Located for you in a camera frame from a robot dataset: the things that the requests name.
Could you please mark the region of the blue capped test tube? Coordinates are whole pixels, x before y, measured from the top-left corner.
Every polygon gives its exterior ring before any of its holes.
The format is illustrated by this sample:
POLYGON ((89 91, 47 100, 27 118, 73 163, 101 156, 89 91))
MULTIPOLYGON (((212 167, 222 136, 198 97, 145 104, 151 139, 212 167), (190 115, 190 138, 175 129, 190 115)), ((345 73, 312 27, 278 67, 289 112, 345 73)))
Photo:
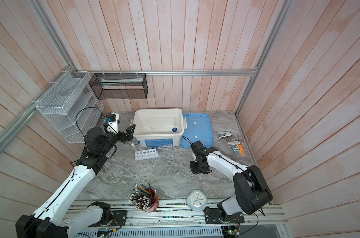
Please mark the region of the blue capped test tube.
POLYGON ((139 148, 139 154, 142 154, 142 146, 140 141, 138 141, 138 148, 139 148))

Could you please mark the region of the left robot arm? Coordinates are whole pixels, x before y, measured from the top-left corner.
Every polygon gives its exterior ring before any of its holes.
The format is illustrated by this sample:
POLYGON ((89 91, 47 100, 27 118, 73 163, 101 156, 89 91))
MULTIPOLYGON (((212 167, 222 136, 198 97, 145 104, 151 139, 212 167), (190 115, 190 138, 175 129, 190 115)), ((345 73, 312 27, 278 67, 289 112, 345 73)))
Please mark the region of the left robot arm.
POLYGON ((131 141, 135 125, 125 132, 104 131, 101 127, 88 130, 85 147, 73 171, 56 192, 32 215, 22 215, 16 222, 19 238, 71 238, 85 228, 98 224, 107 227, 113 222, 110 205, 93 202, 69 221, 63 217, 83 188, 99 173, 108 160, 107 153, 116 143, 131 141))

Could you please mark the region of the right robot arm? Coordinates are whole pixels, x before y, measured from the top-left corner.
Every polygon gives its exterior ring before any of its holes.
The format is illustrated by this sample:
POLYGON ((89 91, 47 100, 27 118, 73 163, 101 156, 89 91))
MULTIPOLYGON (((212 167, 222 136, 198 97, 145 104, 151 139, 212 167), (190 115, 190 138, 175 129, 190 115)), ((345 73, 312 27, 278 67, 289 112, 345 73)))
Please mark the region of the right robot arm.
POLYGON ((203 209, 207 218, 228 222, 230 217, 237 213, 252 215, 273 200, 271 190, 259 167, 241 165, 214 147, 206 148, 200 141, 192 143, 190 147, 194 157, 190 162, 192 174, 206 175, 214 168, 234 184, 234 196, 221 201, 216 209, 203 209))

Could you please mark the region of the blue plastic bin lid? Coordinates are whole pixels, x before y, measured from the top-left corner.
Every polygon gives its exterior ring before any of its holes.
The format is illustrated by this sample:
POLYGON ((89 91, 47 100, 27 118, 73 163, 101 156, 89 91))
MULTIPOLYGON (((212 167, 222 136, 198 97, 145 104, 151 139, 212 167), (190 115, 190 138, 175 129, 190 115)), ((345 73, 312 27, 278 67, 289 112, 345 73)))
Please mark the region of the blue plastic bin lid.
POLYGON ((201 141, 206 147, 214 146, 213 130, 208 114, 183 114, 187 127, 183 136, 191 142, 201 141))

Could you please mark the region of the white test tube rack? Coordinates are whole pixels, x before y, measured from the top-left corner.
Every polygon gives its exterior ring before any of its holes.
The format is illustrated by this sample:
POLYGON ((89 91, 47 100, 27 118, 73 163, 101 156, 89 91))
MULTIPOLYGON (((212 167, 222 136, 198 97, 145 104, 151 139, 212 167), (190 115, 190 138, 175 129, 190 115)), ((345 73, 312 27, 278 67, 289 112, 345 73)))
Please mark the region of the white test tube rack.
POLYGON ((139 150, 139 151, 135 151, 134 153, 135 161, 155 159, 158 157, 159 157, 159 152, 156 148, 146 149, 141 151, 139 150))

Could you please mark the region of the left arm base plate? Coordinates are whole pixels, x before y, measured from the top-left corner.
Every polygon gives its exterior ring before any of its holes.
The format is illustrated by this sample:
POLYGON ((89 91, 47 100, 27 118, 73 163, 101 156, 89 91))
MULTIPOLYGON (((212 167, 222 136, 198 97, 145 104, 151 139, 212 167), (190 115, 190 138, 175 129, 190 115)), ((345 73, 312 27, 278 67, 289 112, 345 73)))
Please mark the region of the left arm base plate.
POLYGON ((111 227, 124 227, 126 225, 127 210, 112 210, 111 227))

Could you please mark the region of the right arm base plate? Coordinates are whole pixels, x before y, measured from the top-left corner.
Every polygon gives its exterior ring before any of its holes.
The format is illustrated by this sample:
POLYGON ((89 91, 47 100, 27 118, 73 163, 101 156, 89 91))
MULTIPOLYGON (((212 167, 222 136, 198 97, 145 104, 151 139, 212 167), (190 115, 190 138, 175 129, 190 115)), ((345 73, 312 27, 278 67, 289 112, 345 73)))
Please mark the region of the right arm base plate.
POLYGON ((222 208, 210 208, 206 207, 204 210, 206 224, 222 224, 222 223, 235 223, 243 224, 244 217, 241 213, 235 213, 233 215, 227 215, 222 208))

